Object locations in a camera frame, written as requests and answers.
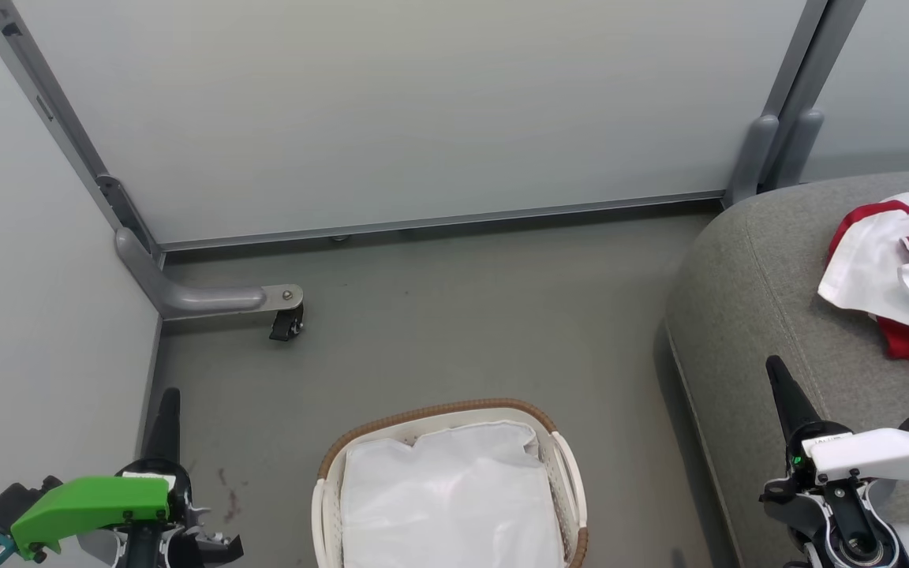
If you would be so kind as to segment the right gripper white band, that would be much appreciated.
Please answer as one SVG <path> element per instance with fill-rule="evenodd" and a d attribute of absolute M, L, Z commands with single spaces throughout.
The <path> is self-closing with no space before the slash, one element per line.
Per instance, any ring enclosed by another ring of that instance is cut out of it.
<path fill-rule="evenodd" d="M 787 475 L 765 483 L 765 513 L 787 531 L 791 567 L 909 567 L 909 525 L 880 513 L 909 482 L 909 420 L 855 432 L 821 417 L 778 355 L 765 361 L 787 447 Z"/>

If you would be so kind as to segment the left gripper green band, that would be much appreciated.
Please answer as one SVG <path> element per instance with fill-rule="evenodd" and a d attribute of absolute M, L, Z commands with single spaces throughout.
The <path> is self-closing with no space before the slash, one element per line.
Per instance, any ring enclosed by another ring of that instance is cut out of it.
<path fill-rule="evenodd" d="M 11 525 L 26 561 L 41 563 L 72 536 L 104 531 L 115 539 L 112 567 L 223 567 L 243 557 L 240 536 L 206 533 L 180 464 L 181 392 L 167 388 L 142 457 L 113 476 L 83 476 L 48 489 Z"/>

